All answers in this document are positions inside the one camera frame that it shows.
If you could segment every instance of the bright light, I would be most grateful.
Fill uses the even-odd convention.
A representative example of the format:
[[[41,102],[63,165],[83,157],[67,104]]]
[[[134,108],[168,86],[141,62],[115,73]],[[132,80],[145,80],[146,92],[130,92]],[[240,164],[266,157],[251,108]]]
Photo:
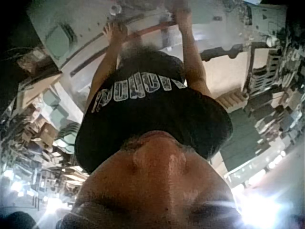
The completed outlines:
[[[18,193],[18,197],[23,197],[24,196],[24,193],[23,192],[19,192]]]
[[[268,165],[268,168],[269,169],[274,169],[275,168],[275,163],[273,161],[270,162],[269,165]]]
[[[283,151],[281,152],[281,155],[282,155],[282,157],[286,156],[286,152],[283,150]]]
[[[277,156],[273,162],[277,165],[278,163],[280,163],[280,161],[283,159],[283,157],[281,155]]]
[[[32,191],[27,191],[27,194],[30,196],[30,197],[33,197],[34,196],[34,193]]]
[[[54,213],[57,209],[62,207],[62,201],[58,198],[49,198],[47,204],[47,213]]]
[[[255,185],[258,182],[261,181],[261,179],[263,178],[263,176],[266,174],[266,170],[262,169],[261,171],[259,171],[257,174],[255,174],[253,177],[251,177],[248,181],[249,185]]]
[[[240,184],[234,188],[231,189],[231,192],[233,193],[233,195],[237,195],[239,193],[241,193],[244,190],[244,185]]]
[[[13,170],[5,170],[4,173],[3,173],[3,175],[4,175],[5,177],[8,177],[8,178],[11,179],[11,180],[13,180],[13,178],[14,178],[14,172],[13,172]]]
[[[22,183],[21,183],[21,182],[15,181],[15,182],[11,185],[10,188],[11,188],[11,190],[13,190],[13,191],[20,192],[21,189],[22,189]]]
[[[269,229],[275,224],[280,205],[257,195],[244,197],[240,209],[245,224]]]

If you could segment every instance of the hand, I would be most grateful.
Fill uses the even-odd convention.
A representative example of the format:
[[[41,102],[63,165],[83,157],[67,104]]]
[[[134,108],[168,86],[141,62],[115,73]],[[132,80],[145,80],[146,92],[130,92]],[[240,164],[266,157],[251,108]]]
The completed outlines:
[[[127,27],[118,22],[108,22],[103,28],[109,43],[122,44],[127,37]]]
[[[174,15],[180,32],[188,32],[192,30],[193,22],[192,12],[190,9],[177,9]]]

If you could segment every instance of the man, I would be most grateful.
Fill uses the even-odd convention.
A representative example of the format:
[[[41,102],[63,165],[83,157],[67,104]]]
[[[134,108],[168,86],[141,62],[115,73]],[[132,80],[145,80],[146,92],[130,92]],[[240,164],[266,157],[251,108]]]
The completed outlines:
[[[235,228],[239,214],[209,165],[231,135],[211,98],[189,10],[178,10],[184,66],[162,52],[118,55],[127,28],[108,23],[76,157],[90,173],[60,228]]]

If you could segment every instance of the cardboard box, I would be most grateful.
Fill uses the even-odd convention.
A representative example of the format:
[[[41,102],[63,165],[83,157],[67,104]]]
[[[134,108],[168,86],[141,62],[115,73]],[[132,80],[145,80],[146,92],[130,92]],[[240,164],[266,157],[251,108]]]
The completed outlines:
[[[24,131],[22,132],[21,137],[22,137],[22,139],[23,139],[25,142],[29,143],[30,140],[31,140],[31,138],[32,138],[32,133],[30,133],[29,131],[24,130]]]
[[[52,146],[55,138],[57,137],[58,131],[49,123],[45,123],[41,131],[39,133],[40,139],[46,144],[47,146]]]

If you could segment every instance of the raised arm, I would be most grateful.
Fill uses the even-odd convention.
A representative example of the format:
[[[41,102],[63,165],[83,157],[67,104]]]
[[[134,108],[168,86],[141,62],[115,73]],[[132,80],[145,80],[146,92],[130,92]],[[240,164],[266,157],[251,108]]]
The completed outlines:
[[[189,9],[179,9],[175,16],[182,34],[183,62],[187,85],[203,95],[212,97],[206,85],[204,66],[193,36],[192,13]]]
[[[104,59],[94,74],[86,102],[86,111],[99,88],[116,70],[118,55],[122,49],[122,44],[127,37],[127,28],[125,25],[118,24],[117,22],[111,22],[105,25],[103,33],[108,38],[109,46]]]

